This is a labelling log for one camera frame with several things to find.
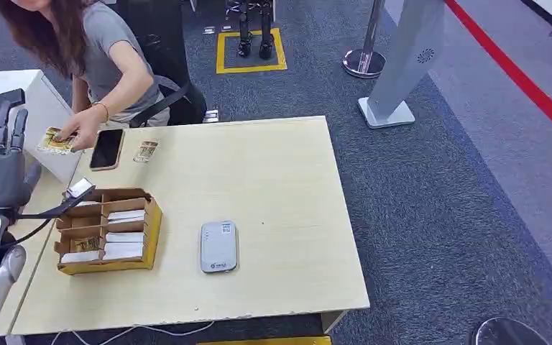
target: bracelet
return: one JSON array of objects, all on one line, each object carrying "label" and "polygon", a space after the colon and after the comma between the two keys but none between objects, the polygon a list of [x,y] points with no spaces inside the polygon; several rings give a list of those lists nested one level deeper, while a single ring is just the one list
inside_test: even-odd
[{"label": "bracelet", "polygon": [[94,102],[92,103],[92,106],[95,106],[96,104],[100,104],[102,105],[104,108],[105,108],[105,112],[106,112],[106,118],[103,122],[107,122],[109,120],[109,108],[107,108],[103,103],[101,102]]}]

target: white power bank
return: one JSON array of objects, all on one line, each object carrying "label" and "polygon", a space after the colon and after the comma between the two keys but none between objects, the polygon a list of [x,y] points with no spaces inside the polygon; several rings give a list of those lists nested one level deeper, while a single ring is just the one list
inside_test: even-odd
[{"label": "white power bank", "polygon": [[200,231],[200,268],[205,273],[225,272],[238,265],[237,230],[232,221],[214,221]]}]

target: smartphone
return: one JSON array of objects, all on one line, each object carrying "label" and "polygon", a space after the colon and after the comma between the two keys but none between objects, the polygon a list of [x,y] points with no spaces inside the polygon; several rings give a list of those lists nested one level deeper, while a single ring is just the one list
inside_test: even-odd
[{"label": "smartphone", "polygon": [[200,268],[205,273],[227,272],[238,266],[236,224],[213,221],[200,231]]},{"label": "smartphone", "polygon": [[123,139],[123,129],[100,131],[98,133],[98,141],[96,141],[96,146],[92,153],[90,170],[115,169],[119,163],[119,153],[124,143]]}]

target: white cable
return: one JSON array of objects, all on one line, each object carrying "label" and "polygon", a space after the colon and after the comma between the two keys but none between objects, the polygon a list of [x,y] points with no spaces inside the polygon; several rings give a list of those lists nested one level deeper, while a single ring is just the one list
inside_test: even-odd
[{"label": "white cable", "polygon": [[[110,339],[103,341],[99,345],[107,345],[108,343],[112,342],[113,340],[119,338],[120,336],[123,336],[126,333],[129,333],[129,332],[133,331],[136,328],[146,328],[146,329],[150,329],[152,331],[168,334],[169,336],[188,336],[190,334],[198,333],[198,332],[204,331],[206,329],[209,329],[214,324],[215,324],[215,321],[211,321],[208,325],[206,325],[202,328],[194,329],[193,331],[189,331],[189,332],[185,332],[185,333],[172,333],[172,332],[169,332],[169,331],[164,331],[163,329],[159,329],[159,328],[153,328],[153,327],[143,326],[143,325],[134,325],[131,328],[128,328],[127,330],[121,332],[120,334],[112,336]],[[56,336],[54,337],[54,340],[52,340],[51,345],[54,345],[56,343],[56,339],[58,339],[60,334],[62,334],[63,332],[66,332],[66,330],[60,331],[60,332],[58,332],[58,334],[56,334]],[[71,331],[71,333],[74,334],[77,337],[77,339],[79,339],[79,341],[81,341],[83,343],[83,345],[90,345],[87,341],[83,340],[83,338],[81,338],[81,336],[79,334],[77,334],[77,332]]]}]

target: red floor stripe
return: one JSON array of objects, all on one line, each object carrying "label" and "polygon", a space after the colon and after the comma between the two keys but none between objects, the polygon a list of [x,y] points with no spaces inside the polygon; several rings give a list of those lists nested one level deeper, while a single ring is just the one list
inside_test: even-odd
[{"label": "red floor stripe", "polygon": [[489,38],[479,25],[456,3],[445,0],[451,11],[458,17],[489,56],[509,75],[511,80],[538,106],[552,121],[552,99],[547,96],[509,57]]}]

